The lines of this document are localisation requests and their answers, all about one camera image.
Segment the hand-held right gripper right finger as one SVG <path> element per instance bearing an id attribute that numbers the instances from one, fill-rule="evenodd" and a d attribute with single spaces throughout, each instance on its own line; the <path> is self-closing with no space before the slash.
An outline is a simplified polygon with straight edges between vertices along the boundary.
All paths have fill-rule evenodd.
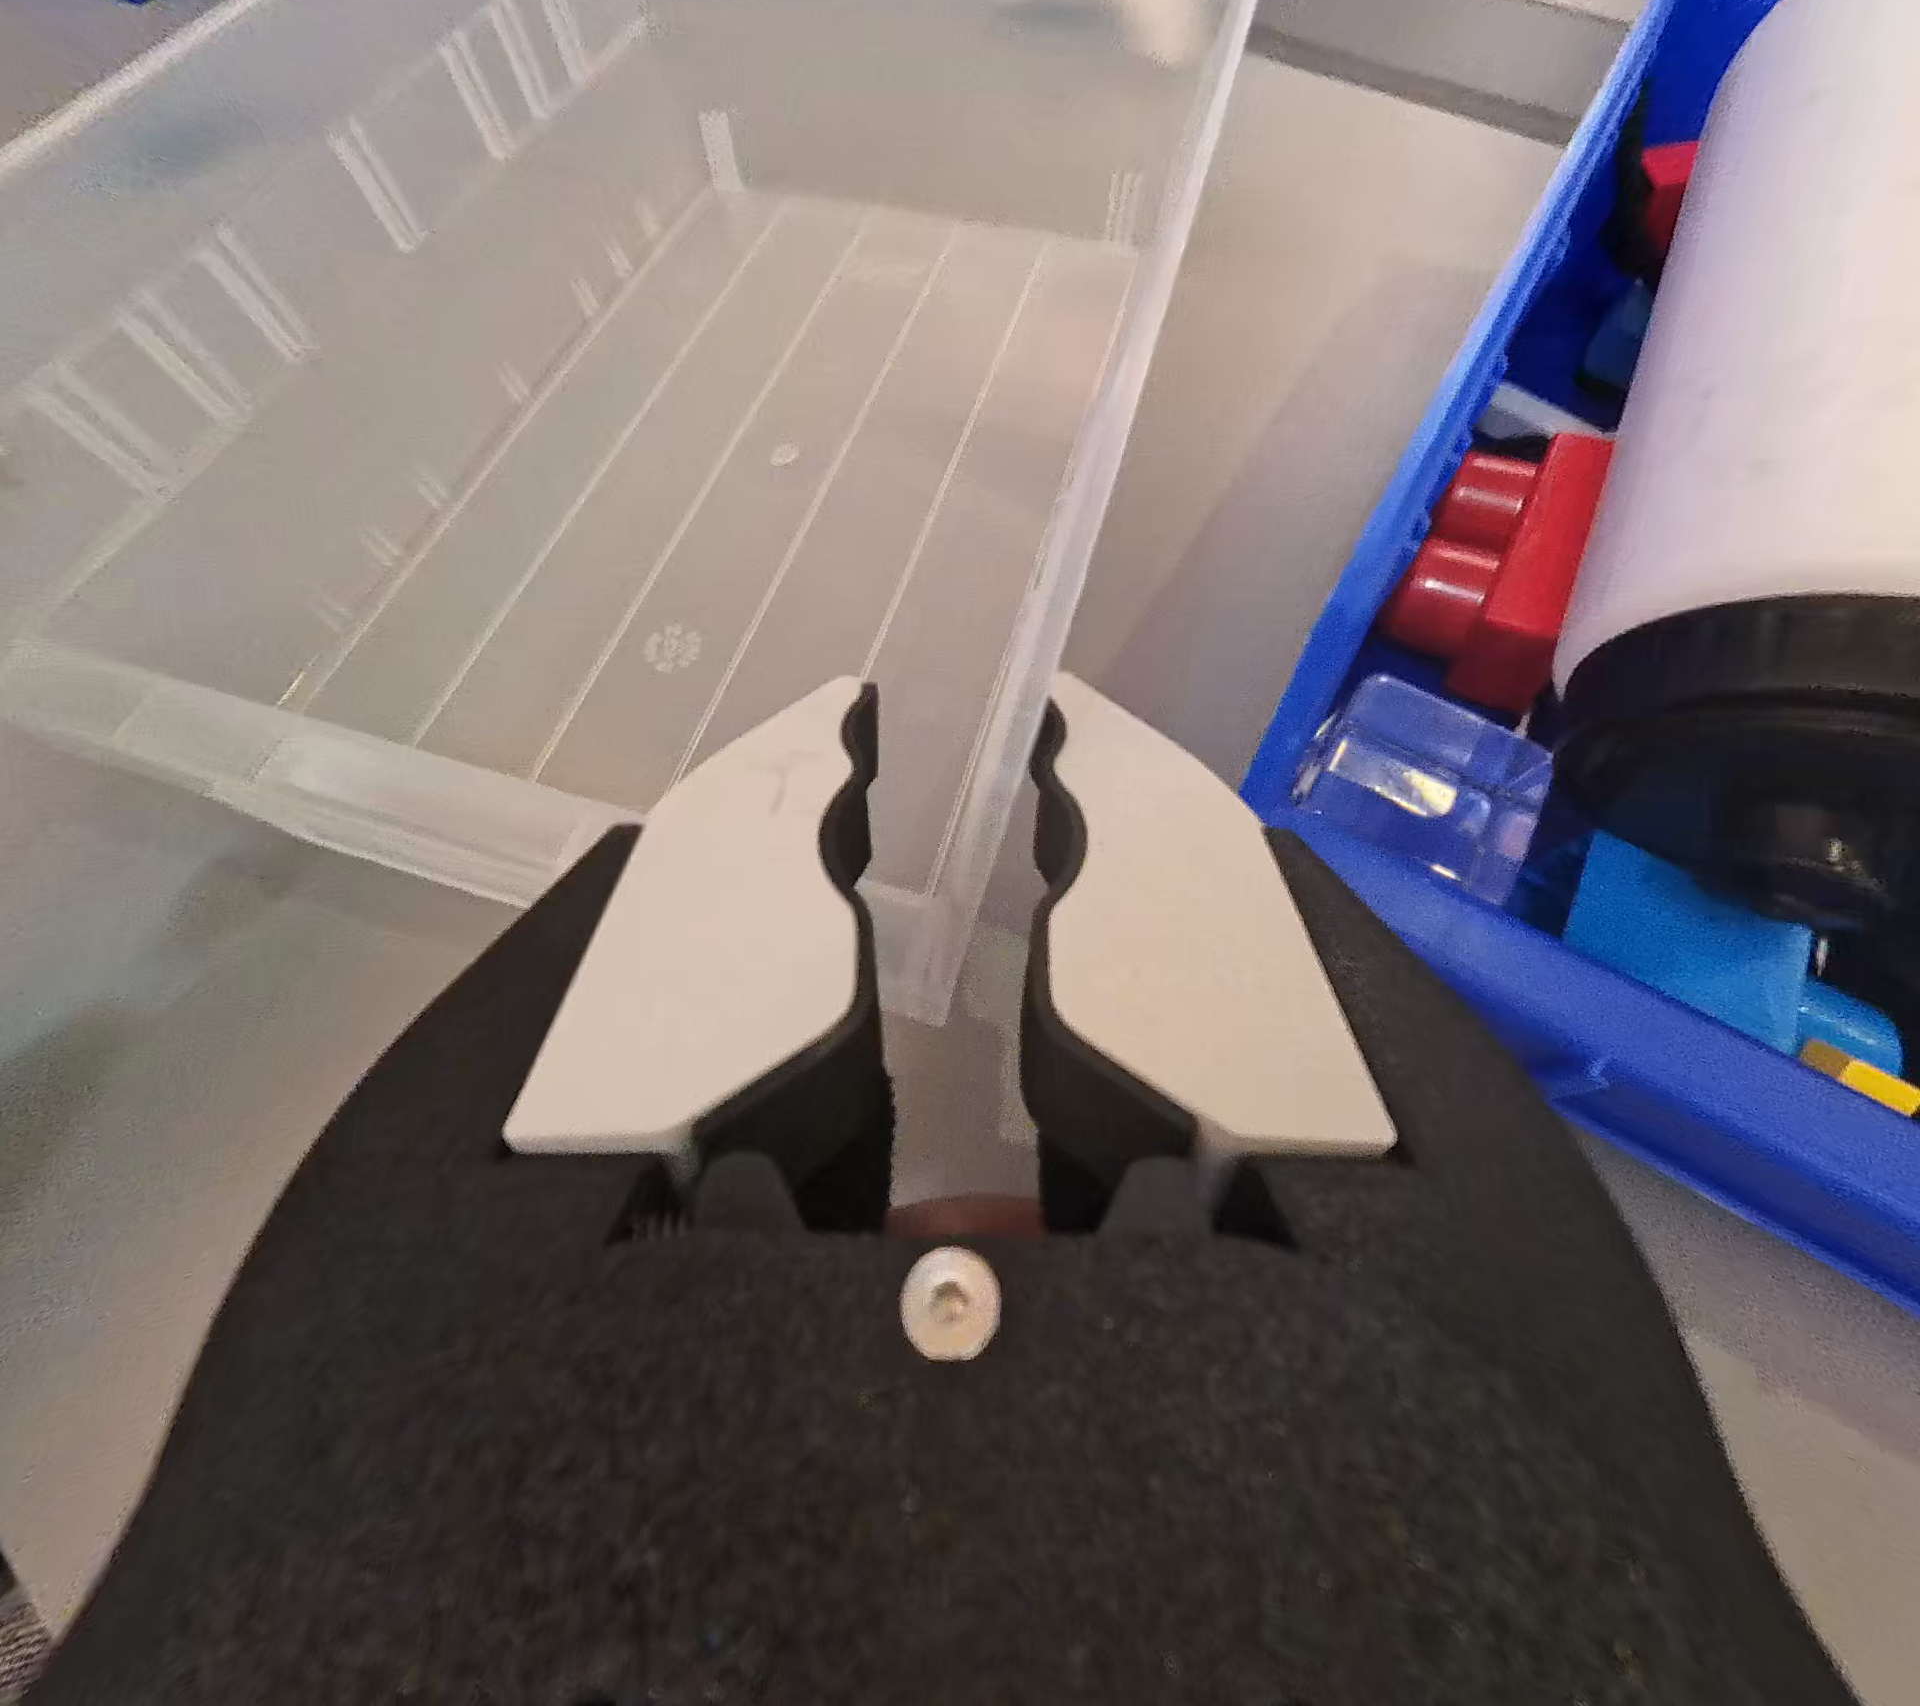
<path id="1" fill-rule="evenodd" d="M 1209 1219 L 1246 1166 L 1388 1161 L 1388 1104 L 1235 790 L 1070 672 L 1028 779 L 1020 1101 L 1043 1226 L 1097 1232 L 1140 1166 Z"/>

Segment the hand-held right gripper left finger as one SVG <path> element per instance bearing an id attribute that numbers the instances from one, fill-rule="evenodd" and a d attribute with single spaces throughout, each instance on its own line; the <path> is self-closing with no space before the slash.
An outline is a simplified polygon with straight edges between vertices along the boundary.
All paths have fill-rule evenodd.
<path id="1" fill-rule="evenodd" d="M 879 692 L 838 676 L 651 811 L 510 1106 L 517 1162 L 648 1162 L 690 1198 L 771 1166 L 799 1222 L 875 1235 L 898 1109 L 871 860 Z"/>

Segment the blue plastic bin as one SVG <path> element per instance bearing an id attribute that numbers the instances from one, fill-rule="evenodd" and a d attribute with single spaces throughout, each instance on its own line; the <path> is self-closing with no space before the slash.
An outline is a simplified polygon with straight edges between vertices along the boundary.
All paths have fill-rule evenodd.
<path id="1" fill-rule="evenodd" d="M 1915 1312 L 1915 1125 L 1642 985 L 1501 903 L 1476 903 L 1427 862 L 1290 806 L 1316 734 L 1371 672 L 1399 661 L 1369 636 L 1413 560 L 1427 509 L 1469 450 L 1504 376 L 1572 405 L 1576 323 L 1601 312 L 1597 233 L 1619 127 L 1650 86 L 1647 124 L 1689 138 L 1713 86 L 1775 0 L 1646 0 L 1411 431 L 1351 557 L 1308 631 L 1242 794 L 1302 836 L 1439 975 L 1595 1141 Z"/>

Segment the clear plastic bin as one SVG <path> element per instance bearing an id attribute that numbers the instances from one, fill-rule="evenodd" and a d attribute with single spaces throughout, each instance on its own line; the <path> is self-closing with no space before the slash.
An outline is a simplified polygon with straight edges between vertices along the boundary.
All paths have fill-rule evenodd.
<path id="1" fill-rule="evenodd" d="M 948 1018 L 1257 0 L 223 0 L 4 146 L 4 722 L 525 907 L 875 686 Z"/>

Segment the white cylindrical roll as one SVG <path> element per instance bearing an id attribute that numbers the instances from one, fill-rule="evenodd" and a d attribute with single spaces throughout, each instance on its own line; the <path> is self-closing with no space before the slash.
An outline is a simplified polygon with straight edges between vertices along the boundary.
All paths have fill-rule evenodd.
<path id="1" fill-rule="evenodd" d="M 1716 89 L 1549 678 L 1597 831 L 1915 920 L 1917 0 L 1778 0 Z"/>

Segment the grey desk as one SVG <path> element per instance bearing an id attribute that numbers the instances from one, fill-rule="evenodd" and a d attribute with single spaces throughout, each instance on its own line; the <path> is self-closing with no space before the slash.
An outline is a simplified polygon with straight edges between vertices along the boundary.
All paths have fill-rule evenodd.
<path id="1" fill-rule="evenodd" d="M 1259 0 L 1067 639 L 1237 782 L 1647 0 Z M 80 1607 L 281 1183 L 510 912 L 4 734 L 4 1552 Z M 1581 1138 L 1864 1702 L 1915 1702 L 1915 1319 Z"/>

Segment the clear plastic cube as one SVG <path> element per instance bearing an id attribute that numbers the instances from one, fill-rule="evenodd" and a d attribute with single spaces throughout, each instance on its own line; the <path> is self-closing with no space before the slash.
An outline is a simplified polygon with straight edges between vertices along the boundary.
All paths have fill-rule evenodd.
<path id="1" fill-rule="evenodd" d="M 1552 757 L 1523 734 L 1375 672 L 1313 734 L 1290 803 L 1499 909 L 1549 787 Z"/>

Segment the light blue toy block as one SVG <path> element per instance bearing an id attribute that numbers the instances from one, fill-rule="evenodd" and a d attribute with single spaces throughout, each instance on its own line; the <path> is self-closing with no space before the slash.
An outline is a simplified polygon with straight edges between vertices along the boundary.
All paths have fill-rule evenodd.
<path id="1" fill-rule="evenodd" d="M 1821 939 L 1707 892 L 1681 868 L 1595 832 L 1561 933 L 1580 957 L 1774 1053 L 1812 1043 L 1905 1077 L 1905 1045 L 1875 1000 L 1825 985 Z"/>

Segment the red toy block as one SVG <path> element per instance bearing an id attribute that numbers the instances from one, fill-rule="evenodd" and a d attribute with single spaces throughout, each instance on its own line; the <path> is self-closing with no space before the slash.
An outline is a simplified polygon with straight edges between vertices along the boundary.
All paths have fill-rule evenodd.
<path id="1" fill-rule="evenodd" d="M 1374 627 L 1443 667 L 1459 703 L 1520 717 L 1549 682 L 1572 589 L 1613 461 L 1601 437 L 1539 459 L 1469 450 Z"/>

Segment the yellow toy block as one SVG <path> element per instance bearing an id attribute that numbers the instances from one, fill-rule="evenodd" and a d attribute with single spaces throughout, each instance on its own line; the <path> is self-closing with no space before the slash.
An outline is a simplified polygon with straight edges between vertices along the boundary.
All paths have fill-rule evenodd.
<path id="1" fill-rule="evenodd" d="M 1917 1089 L 1903 1077 L 1888 1073 L 1819 1039 L 1804 1041 L 1797 1049 L 1797 1060 L 1810 1071 L 1833 1081 L 1838 1087 L 1859 1095 L 1859 1098 L 1898 1115 L 1902 1121 L 1915 1122 Z"/>

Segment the small blue block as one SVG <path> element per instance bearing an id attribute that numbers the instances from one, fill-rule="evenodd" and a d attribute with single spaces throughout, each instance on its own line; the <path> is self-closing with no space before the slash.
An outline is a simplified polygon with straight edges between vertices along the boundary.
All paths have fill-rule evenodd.
<path id="1" fill-rule="evenodd" d="M 1574 375 L 1576 387 L 1607 403 L 1622 403 L 1643 347 L 1653 309 L 1653 288 L 1630 281 L 1601 312 Z"/>

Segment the red and black toy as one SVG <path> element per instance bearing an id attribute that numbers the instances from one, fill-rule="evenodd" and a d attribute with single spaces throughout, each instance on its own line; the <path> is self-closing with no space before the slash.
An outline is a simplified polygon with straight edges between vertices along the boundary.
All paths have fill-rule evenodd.
<path id="1" fill-rule="evenodd" d="M 1597 243 L 1622 277 L 1652 292 L 1668 265 L 1700 146 L 1696 141 L 1650 143 L 1650 108 L 1652 84 L 1642 82 L 1611 149 L 1611 202 Z"/>

